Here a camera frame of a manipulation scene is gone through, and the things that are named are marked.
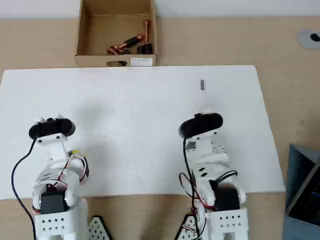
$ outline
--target wire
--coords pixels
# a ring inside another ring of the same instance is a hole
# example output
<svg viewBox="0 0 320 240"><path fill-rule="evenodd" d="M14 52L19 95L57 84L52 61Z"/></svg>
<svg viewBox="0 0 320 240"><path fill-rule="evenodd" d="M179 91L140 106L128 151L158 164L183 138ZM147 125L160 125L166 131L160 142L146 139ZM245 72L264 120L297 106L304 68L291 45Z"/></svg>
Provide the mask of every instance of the wire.
<svg viewBox="0 0 320 240"><path fill-rule="evenodd" d="M216 184L219 184L222 181L226 180L227 178L230 178L233 175L238 176L238 171L236 171L236 170L227 171L224 174L222 174L221 176L217 177L214 181L216 182Z"/></svg>
<svg viewBox="0 0 320 240"><path fill-rule="evenodd" d="M66 161L66 163L65 163L65 165L64 165L64 167L63 167L63 169L62 169L62 171L61 171L61 173L60 173L60 175L58 176L58 178L57 178L58 181L61 181L61 177L62 177L65 169L68 167L69 163L71 162L71 160L72 160L73 158L79 158L79 159L82 161L82 164L83 164L83 174L82 174L82 176L81 176L81 178L80 178L79 181L82 182L82 181L84 180L84 178L85 178L85 176L86 176L87 162L86 162L86 160L85 160L82 156L80 156L80 155L78 155L78 154L72 154L72 155L68 158L68 160Z"/></svg>
<svg viewBox="0 0 320 240"><path fill-rule="evenodd" d="M33 219L33 217L31 216L30 212L28 211L28 209L26 208L26 206L23 204L23 202L21 201L17 191L16 191L16 188L15 188L15 172L16 172L16 169L18 167L18 165L23 161L25 160L32 152L32 149L34 148L34 145L37 141L37 138L38 136L33 140L31 146L30 146L30 150L29 152L23 157L21 158L13 167L13 170L12 170L12 173L11 173L11 187L12 187L12 191L15 195L15 198L18 200L19 204L21 205L21 207L23 208L23 210L25 211L25 213L28 215L30 221L31 221L31 224L32 224L32 232L33 232L33 240L37 240L37 237L36 237L36 226L35 226L35 221Z"/></svg>
<svg viewBox="0 0 320 240"><path fill-rule="evenodd" d="M183 138L183 158L184 158L185 167L188 172L190 183L191 183L191 189L192 189L191 205L192 205L192 209L193 209L193 217L194 217L196 234L197 234L197 237L199 238L200 231L199 231L199 227L198 227L198 219L197 219L196 208L195 208L195 184L194 184L194 180L192 178L190 167L188 164L187 153L186 153L186 142L187 142L187 137L184 137Z"/></svg>
<svg viewBox="0 0 320 240"><path fill-rule="evenodd" d="M200 235L197 236L196 238L191 239L191 240L198 240L198 239L200 239L200 238L202 237L202 235L204 234L205 228L206 228L206 224L207 224L207 219L205 218L205 220L204 220L204 225L203 225L203 228L202 228L202 230L201 230Z"/></svg>
<svg viewBox="0 0 320 240"><path fill-rule="evenodd" d="M84 157L82 157L82 156L79 155L79 154L73 154L73 155L71 155L71 157L69 158L70 162L71 162L71 159L73 159L73 158L78 158L78 159L80 159L80 160L82 161L82 164L83 164L83 174L82 174L82 176L81 176L81 178L80 178L80 180L79 180L80 182L82 182L82 181L84 180L85 176L86 176L87 162L86 162L86 160L84 159Z"/></svg>
<svg viewBox="0 0 320 240"><path fill-rule="evenodd" d="M192 196L190 195L190 193L188 193L188 191L185 189L185 187L184 187L184 185L183 185L183 183L182 183L182 176L184 176L190 184L191 184L191 182L190 182L189 178L187 177L187 175L186 175L184 172L181 172L181 173L179 174L180 184L181 184L182 188L185 190L186 194L191 198ZM200 196L200 194L199 194L199 192L198 192L198 190L197 190L196 187L194 187L194 191L195 191L196 196L197 196L197 197L195 197L194 199L199 200L206 209L210 209L210 210L212 210L212 211L215 211L215 210L216 210L216 207L215 207L215 206L210 206L210 205L208 205L208 204L205 203L205 201L204 201L204 200L202 199L202 197Z"/></svg>

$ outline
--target white wall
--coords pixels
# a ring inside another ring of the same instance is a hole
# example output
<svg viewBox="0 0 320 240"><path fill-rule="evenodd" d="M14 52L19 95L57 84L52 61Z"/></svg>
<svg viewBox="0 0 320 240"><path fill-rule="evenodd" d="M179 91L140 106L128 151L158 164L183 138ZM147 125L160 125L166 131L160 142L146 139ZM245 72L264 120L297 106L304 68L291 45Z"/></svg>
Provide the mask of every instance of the white wall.
<svg viewBox="0 0 320 240"><path fill-rule="evenodd" d="M74 18L79 3L0 0L0 18ZM320 16L320 0L156 0L156 5L161 17Z"/></svg>

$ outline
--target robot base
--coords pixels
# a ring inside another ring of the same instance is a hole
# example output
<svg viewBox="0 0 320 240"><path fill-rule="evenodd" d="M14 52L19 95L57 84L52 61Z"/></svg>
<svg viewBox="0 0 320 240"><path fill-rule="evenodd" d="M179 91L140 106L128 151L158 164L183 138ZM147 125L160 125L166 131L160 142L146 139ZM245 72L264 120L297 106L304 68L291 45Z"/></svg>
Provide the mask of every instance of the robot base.
<svg viewBox="0 0 320 240"><path fill-rule="evenodd" d="M94 216L88 225L89 240L112 240L101 216Z"/></svg>

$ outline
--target black part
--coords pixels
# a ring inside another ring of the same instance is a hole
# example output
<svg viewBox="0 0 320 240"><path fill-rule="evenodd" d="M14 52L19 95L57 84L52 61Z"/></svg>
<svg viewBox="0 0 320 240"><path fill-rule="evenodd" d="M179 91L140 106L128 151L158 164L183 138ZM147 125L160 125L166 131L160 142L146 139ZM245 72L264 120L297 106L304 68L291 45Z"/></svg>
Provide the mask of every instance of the black part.
<svg viewBox="0 0 320 240"><path fill-rule="evenodd" d="M136 45L138 42L139 42L139 39L136 36L124 41L124 43L126 43L126 46L125 46L126 48L130 48Z"/></svg>
<svg viewBox="0 0 320 240"><path fill-rule="evenodd" d="M214 180L209 180L215 195L216 211L239 210L240 201L237 189L232 186L217 185Z"/></svg>
<svg viewBox="0 0 320 240"><path fill-rule="evenodd" d="M182 137L189 139L193 136L218 129L223 125L223 123L224 119L218 113L198 113L194 115L194 118L182 123L179 131Z"/></svg>
<svg viewBox="0 0 320 240"><path fill-rule="evenodd" d="M144 45L140 45L136 48L136 53L137 54L145 54L145 46Z"/></svg>
<svg viewBox="0 0 320 240"><path fill-rule="evenodd" d="M179 227L179 230L178 230L178 232L176 233L176 235L175 235L175 237L174 237L174 240L177 240L177 239L178 239L181 231L183 230L182 225L187 221L187 218L188 218L188 217L193 217L193 218L194 218L194 216L193 216L192 214L186 214L186 215L184 216L183 221L182 221L182 223L181 223L181 225L180 225L180 227Z"/></svg>
<svg viewBox="0 0 320 240"><path fill-rule="evenodd" d="M129 51L129 49L123 49L123 53L122 54L132 54L130 51Z"/></svg>
<svg viewBox="0 0 320 240"><path fill-rule="evenodd" d="M48 118L46 122L39 122L33 125L29 130L29 137L33 140L54 134L63 134L69 137L74 134L75 131L75 124L67 118Z"/></svg>
<svg viewBox="0 0 320 240"><path fill-rule="evenodd" d="M108 235L109 239L110 239L110 240L113 240L113 238L111 237L111 234L110 234L110 232L108 231L108 228L107 228L107 226L106 226L106 224L105 224L104 218L103 218L101 215L94 215L94 216L92 217L92 219L94 219L94 218L99 218L99 219L100 219L100 221L101 221L101 223L102 223L102 225L103 225L103 228L104 228L106 234Z"/></svg>
<svg viewBox="0 0 320 240"><path fill-rule="evenodd" d="M41 214L63 213L69 210L65 190L46 191L41 194Z"/></svg>
<svg viewBox="0 0 320 240"><path fill-rule="evenodd" d="M146 43L144 45L144 54L152 54L153 53L153 48L151 43Z"/></svg>
<svg viewBox="0 0 320 240"><path fill-rule="evenodd" d="M311 40L315 41L315 42L320 42L320 36L316 33L312 33L310 35Z"/></svg>

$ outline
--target black cable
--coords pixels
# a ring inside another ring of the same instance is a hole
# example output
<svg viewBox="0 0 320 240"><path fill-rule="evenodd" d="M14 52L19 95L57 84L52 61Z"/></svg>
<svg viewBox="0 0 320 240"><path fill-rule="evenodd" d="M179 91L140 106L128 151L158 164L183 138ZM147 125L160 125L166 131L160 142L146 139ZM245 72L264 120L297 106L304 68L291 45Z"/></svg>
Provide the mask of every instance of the black cable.
<svg viewBox="0 0 320 240"><path fill-rule="evenodd" d="M230 178L233 175L238 176L238 171L236 171L236 170L227 171L224 174L222 174L221 176L217 177L214 181L216 182L216 184L219 184L222 181L226 180L227 178Z"/></svg>
<svg viewBox="0 0 320 240"><path fill-rule="evenodd" d="M23 204L23 202L21 201L19 195L17 194L17 191L16 191L16 188L15 188L15 182L14 182L14 175L15 175L15 171L18 167L18 165L23 161L25 160L32 152L32 149L34 148L34 145L37 141L37 138L35 138L30 146L30 150L29 152L23 157L21 158L14 166L13 170L12 170L12 174L11 174L11 187L12 187L12 191L16 197L16 199L18 200L18 202L20 203L21 207L23 208L23 210L25 211L25 213L28 215L30 221L31 221L31 224L32 224L32 231L33 231L33 240L37 240L37 237L36 237L36 226L35 226L35 221L33 219L33 217L31 216L30 212L28 211L28 209L26 208L26 206Z"/></svg>
<svg viewBox="0 0 320 240"><path fill-rule="evenodd" d="M192 190L192 210L193 210L193 217L194 217L194 224L195 224L195 229L196 229L196 234L197 234L197 238L200 237L200 231L199 231L199 226L198 226L198 219L197 219L197 215L196 215L196 208L195 208L195 184L194 184L194 178L192 177L191 171L190 171L190 167L188 164L188 159L187 159L187 153L186 153L186 142L187 142L187 138L184 137L183 138L183 157L184 157L184 163L185 163L185 167L186 170L188 172L189 175L189 179L190 179L190 183L191 183L191 190Z"/></svg>

